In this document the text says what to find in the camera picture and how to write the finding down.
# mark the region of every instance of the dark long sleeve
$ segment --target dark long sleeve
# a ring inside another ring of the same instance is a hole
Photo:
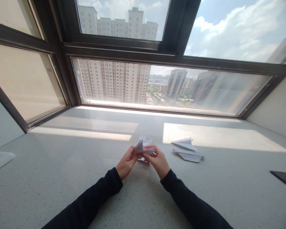
[[[55,216],[43,229],[86,229],[94,220],[99,208],[106,200],[117,194],[123,184],[115,167],[105,177],[87,189],[72,204]]]
[[[193,228],[232,228],[214,208],[192,193],[172,170],[161,180],[161,184]]]

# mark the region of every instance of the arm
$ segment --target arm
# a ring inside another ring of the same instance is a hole
[[[123,187],[122,180],[129,175],[139,157],[139,154],[133,157],[133,153],[134,146],[131,146],[116,167],[109,170],[105,177],[87,189],[72,204],[48,222],[43,229],[88,228],[102,204]]]
[[[185,217],[194,228],[232,228],[228,222],[210,205],[199,199],[170,169],[164,153],[155,145],[146,148],[156,149],[149,156],[141,154],[147,164],[151,163],[160,177],[160,182],[168,191]]]
[[[191,192],[172,170],[160,182],[194,228],[232,228],[214,208]]]

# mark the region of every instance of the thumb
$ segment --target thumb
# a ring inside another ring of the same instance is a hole
[[[131,163],[132,166],[134,166],[134,164],[137,162],[139,156],[140,156],[140,154],[136,154],[136,155],[130,160],[130,163]]]
[[[140,155],[142,156],[142,157],[144,157],[144,159],[146,160],[146,161],[148,161],[148,162],[151,162],[151,163],[153,163],[153,161],[154,161],[154,157],[151,157],[151,156],[149,156],[148,154],[145,154],[145,153],[140,153]]]

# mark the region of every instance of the person's left hand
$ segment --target person's left hand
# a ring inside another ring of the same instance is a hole
[[[131,146],[124,154],[120,162],[115,167],[121,180],[124,180],[131,172],[134,164],[137,162],[140,154],[133,157],[135,146]]]

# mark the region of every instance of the person's right hand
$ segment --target person's right hand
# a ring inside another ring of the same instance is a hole
[[[145,161],[147,161],[147,165],[151,163],[153,167],[155,168],[156,172],[158,173],[160,180],[162,180],[167,173],[170,171],[170,167],[167,163],[167,160],[164,156],[164,153],[158,148],[156,145],[149,145],[145,147],[145,149],[149,148],[155,148],[155,154],[152,154],[151,156],[145,154],[145,153],[140,153],[142,157],[144,157]]]

